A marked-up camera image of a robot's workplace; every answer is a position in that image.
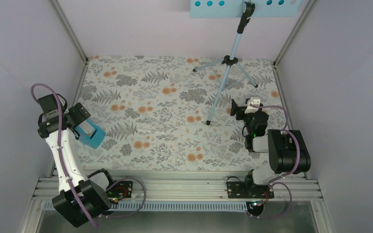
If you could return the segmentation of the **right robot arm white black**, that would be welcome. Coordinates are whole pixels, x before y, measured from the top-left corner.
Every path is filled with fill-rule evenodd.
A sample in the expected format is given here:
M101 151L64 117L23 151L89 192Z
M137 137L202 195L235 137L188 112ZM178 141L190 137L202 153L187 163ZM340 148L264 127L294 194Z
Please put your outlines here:
M252 169L241 181L237 177L227 178L227 194L230 199L273 198L273 184L291 174L307 172L311 158L299 130L268 129L269 115L264 112L259 99L246 100L246 106L231 101L231 116L243 121L241 131L244 146L249 152L266 153L269 160L259 168Z

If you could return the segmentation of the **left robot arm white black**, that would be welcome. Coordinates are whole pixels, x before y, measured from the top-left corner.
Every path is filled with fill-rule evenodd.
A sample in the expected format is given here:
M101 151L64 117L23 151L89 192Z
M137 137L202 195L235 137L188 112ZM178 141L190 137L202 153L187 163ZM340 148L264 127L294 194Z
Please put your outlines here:
M68 108L60 94L41 97L38 104L43 111L38 118L38 134L50 147L58 170L59 194L52 198L52 204L78 228L110 209L108 196L115 192L116 183L104 168L85 175L76 144L96 149L106 133L89 120L90 113L81 103Z

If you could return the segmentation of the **blue metronome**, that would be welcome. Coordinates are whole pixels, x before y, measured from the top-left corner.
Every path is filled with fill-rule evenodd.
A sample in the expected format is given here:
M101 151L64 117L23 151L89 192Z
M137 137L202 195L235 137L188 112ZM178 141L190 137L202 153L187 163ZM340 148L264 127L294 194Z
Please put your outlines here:
M75 130L79 134L78 141L93 149L97 149L106 136L106 132L89 119L79 124Z

